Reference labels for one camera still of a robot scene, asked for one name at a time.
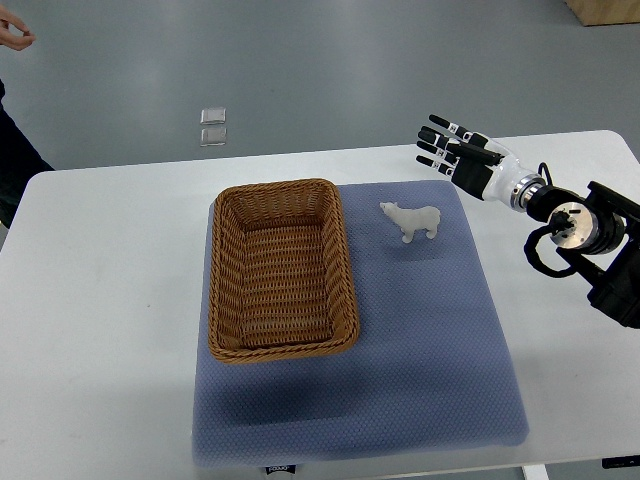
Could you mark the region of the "bystander human hand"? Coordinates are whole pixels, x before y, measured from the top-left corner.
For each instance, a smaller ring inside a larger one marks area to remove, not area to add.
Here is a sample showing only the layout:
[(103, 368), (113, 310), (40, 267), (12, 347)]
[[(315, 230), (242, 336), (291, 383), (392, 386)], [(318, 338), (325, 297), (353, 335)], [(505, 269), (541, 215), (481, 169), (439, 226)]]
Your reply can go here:
[(35, 34), (24, 21), (4, 5), (0, 6), (0, 17), (2, 46), (14, 51), (22, 51), (36, 41)]

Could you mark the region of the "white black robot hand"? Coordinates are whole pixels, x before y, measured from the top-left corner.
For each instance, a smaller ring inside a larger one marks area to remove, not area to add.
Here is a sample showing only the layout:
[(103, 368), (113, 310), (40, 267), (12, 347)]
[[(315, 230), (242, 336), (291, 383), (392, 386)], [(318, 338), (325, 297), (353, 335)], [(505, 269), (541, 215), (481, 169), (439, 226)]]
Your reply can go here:
[(472, 197), (499, 201), (514, 211), (525, 211), (534, 193), (548, 184), (503, 144), (434, 114), (418, 132), (417, 146), (423, 152), (416, 157), (419, 163)]

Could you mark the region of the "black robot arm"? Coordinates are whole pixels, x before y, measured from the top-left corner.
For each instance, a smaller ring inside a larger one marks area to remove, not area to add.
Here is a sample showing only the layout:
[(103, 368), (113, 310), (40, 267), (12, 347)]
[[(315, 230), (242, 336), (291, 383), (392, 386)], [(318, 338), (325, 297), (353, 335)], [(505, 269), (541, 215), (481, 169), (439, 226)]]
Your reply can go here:
[[(519, 196), (518, 205), (542, 227), (524, 245), (528, 263), (551, 278), (580, 275), (591, 286), (591, 307), (620, 325), (639, 327), (639, 205), (614, 190), (592, 181), (585, 198), (551, 183), (546, 164), (544, 177), (535, 175)], [(537, 251), (548, 236), (568, 267), (555, 270)]]

